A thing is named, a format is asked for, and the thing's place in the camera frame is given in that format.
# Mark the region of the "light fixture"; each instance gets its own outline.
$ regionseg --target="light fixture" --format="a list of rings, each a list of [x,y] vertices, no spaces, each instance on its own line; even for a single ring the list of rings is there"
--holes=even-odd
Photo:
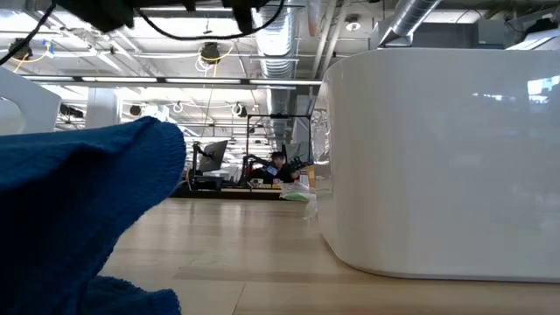
[[[304,86],[319,86],[321,85],[322,81],[320,80],[261,80],[261,79],[253,79],[249,80],[250,84],[255,85],[304,85]]]
[[[185,141],[219,142],[231,139],[229,136],[185,136]]]
[[[231,113],[241,118],[247,117],[247,109],[245,108],[245,105],[242,105],[239,102],[231,107]]]
[[[14,39],[21,37],[20,31],[6,31],[0,33],[0,39]],[[33,39],[57,39],[63,38],[63,34],[58,34],[56,32],[38,32],[37,35],[33,36]]]
[[[240,84],[238,79],[212,79],[212,78],[168,78],[168,83],[194,83],[194,84]]]
[[[146,11],[186,11],[184,6],[176,5],[176,6],[162,6],[162,7],[148,7],[145,8]],[[231,8],[220,8],[220,7],[197,7],[196,11],[202,12],[231,12]]]
[[[249,56],[250,61],[291,61],[299,62],[299,58],[288,58],[288,57],[273,57],[273,56]]]
[[[85,82],[134,82],[134,83],[154,83],[158,82],[156,78],[144,77],[82,77]]]
[[[267,147],[261,147],[260,149],[252,149],[249,147],[248,150],[251,153],[270,153],[270,148],[267,149]],[[243,154],[245,153],[245,150],[237,149],[237,150],[231,150],[230,152],[234,154]]]
[[[44,75],[22,75],[27,80],[31,81],[73,81],[73,77],[65,76],[44,76]]]
[[[246,136],[246,135],[242,135],[242,136],[241,136],[241,135],[239,135],[239,136],[234,135],[233,138],[234,138],[234,139],[238,139],[238,140],[243,140],[243,141],[245,141],[245,139],[247,138],[247,136]],[[265,140],[265,139],[266,139],[266,136],[251,136],[251,138],[249,139],[249,141],[251,141],[251,140]]]
[[[256,89],[275,89],[275,90],[291,90],[291,91],[295,91],[298,88],[293,85],[293,86],[283,86],[283,85],[276,85],[276,84],[272,84],[272,85],[257,85]]]
[[[233,149],[244,149],[245,150],[246,149],[246,144],[245,143],[243,143],[243,144],[229,144],[228,143],[227,148],[229,150],[233,150]],[[270,147],[266,144],[258,144],[257,145],[257,144],[250,143],[248,145],[248,148],[250,150],[252,150],[252,149],[267,149],[267,150],[270,150]]]
[[[347,23],[346,29],[349,30],[350,32],[358,31],[361,28],[361,24],[360,22],[358,22],[359,20],[360,20],[360,15],[349,14],[345,19],[345,22]]]
[[[138,105],[132,105],[129,111],[133,116],[140,116],[140,114],[142,114],[142,108]]]

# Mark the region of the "white curved furniture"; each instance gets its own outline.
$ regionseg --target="white curved furniture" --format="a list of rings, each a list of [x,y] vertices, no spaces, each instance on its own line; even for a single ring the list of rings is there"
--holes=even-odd
[[[314,115],[334,253],[396,277],[560,280],[560,53],[395,49],[331,66]]]
[[[15,111],[0,111],[3,119],[21,119],[21,126],[15,130],[0,128],[2,135],[53,132],[59,113],[60,96],[33,83],[8,69],[0,67],[0,99],[7,99],[17,105]]]

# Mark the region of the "black cable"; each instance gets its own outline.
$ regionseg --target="black cable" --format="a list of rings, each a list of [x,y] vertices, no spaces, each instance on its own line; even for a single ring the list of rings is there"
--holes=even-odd
[[[467,9],[465,12],[463,12],[463,14],[461,14],[461,15],[458,17],[457,20],[455,20],[455,24],[457,24],[457,23],[459,22],[459,20],[460,20],[462,17],[464,17],[464,16],[466,15],[466,13],[468,13],[469,11],[475,11],[475,12],[479,13],[480,18],[483,18],[482,13],[480,13],[479,10],[476,10],[476,9]]]
[[[276,13],[274,13],[274,16],[272,16],[270,18],[270,20],[268,20],[265,24],[253,29],[253,31],[247,32],[247,33],[238,33],[238,34],[232,34],[232,35],[227,35],[227,36],[208,36],[208,35],[204,35],[204,36],[194,36],[194,37],[181,37],[181,36],[176,36],[173,34],[168,33],[167,31],[164,31],[162,29],[160,29],[157,25],[155,25],[149,17],[147,17],[140,9],[135,8],[136,13],[143,18],[144,21],[146,21],[146,23],[151,26],[151,28],[153,28],[156,32],[170,38],[170,39],[175,39],[175,40],[185,40],[185,41],[189,41],[189,40],[228,40],[228,39],[239,39],[251,34],[255,34],[256,32],[259,32],[262,29],[265,29],[267,27],[269,27],[269,25],[271,25],[279,16],[280,13],[282,13],[282,9],[284,8],[284,2],[285,0],[280,0],[280,4],[278,5],[278,10],[276,11]]]
[[[35,34],[39,32],[41,26],[43,26],[43,24],[46,22],[49,16],[51,16],[51,13],[53,13],[54,7],[56,7],[56,3],[52,1],[51,6],[48,9],[46,9],[45,14],[38,21],[37,26],[35,26],[33,31],[30,31],[29,34],[27,34],[27,37],[24,38],[24,40],[22,40],[17,45],[15,45],[12,49],[8,51],[8,53],[6,53],[5,56],[2,57],[2,59],[0,59],[0,66],[5,64],[8,60],[10,60],[10,58],[12,58],[16,53],[18,53],[19,50],[29,45],[29,42],[33,39],[33,36],[35,36]]]
[[[514,31],[516,31],[516,32],[518,32],[518,33],[520,33],[520,34],[524,34],[524,33],[525,33],[525,31],[520,31],[520,30],[515,29],[514,26],[511,25],[511,22],[509,22],[509,21],[505,21],[504,24],[507,25],[507,26],[509,26],[509,28],[511,28],[512,30],[514,30]]]

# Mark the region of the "blue knit fabric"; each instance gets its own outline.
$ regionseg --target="blue knit fabric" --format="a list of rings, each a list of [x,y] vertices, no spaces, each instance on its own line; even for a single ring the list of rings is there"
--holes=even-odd
[[[0,314],[179,315],[171,290],[95,276],[174,190],[185,154],[180,130],[153,118],[0,136]]]

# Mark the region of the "silver duct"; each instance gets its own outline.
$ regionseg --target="silver duct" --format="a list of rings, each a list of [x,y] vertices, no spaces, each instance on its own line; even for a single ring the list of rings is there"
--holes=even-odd
[[[262,25],[276,13],[276,7],[263,7],[255,14],[257,25]],[[285,8],[280,16],[266,29],[255,35],[259,55],[272,57],[291,57],[295,53],[296,12]],[[295,64],[289,60],[261,60],[261,71],[265,78],[291,79]],[[290,113],[290,90],[267,90],[267,109],[269,114]],[[273,121],[271,129],[274,138],[286,137],[286,121]]]
[[[395,7],[395,14],[375,26],[370,48],[376,49],[388,44],[410,46],[412,33],[440,2],[441,0],[400,0]]]

